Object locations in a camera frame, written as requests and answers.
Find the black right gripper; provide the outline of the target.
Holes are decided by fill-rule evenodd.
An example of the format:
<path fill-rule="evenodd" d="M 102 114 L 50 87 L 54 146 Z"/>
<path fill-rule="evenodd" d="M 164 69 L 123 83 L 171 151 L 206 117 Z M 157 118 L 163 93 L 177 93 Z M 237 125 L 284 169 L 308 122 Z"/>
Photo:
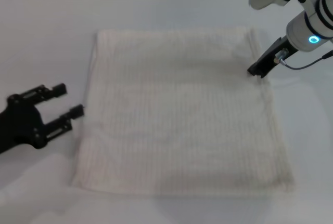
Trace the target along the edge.
<path fill-rule="evenodd" d="M 286 36 L 277 39 L 269 48 L 269 52 L 265 52 L 255 63 L 248 69 L 251 75 L 259 75 L 261 78 L 266 77 L 276 66 L 274 59 L 279 54 L 284 54 L 283 59 L 289 58 L 297 52 Z"/>

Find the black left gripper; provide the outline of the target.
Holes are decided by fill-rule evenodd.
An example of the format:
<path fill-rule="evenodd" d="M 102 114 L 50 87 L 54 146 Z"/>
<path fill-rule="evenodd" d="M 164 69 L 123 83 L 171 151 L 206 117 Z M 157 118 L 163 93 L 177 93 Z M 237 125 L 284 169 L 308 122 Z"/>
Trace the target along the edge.
<path fill-rule="evenodd" d="M 29 144 L 41 149 L 51 141 L 72 130 L 72 120 L 84 116 L 84 107 L 79 104 L 55 120 L 44 124 L 41 114 L 34 106 L 67 93 L 64 83 L 51 89 L 40 85 L 21 95 L 7 98 L 7 107 L 1 112 L 1 153 L 18 145 Z"/>

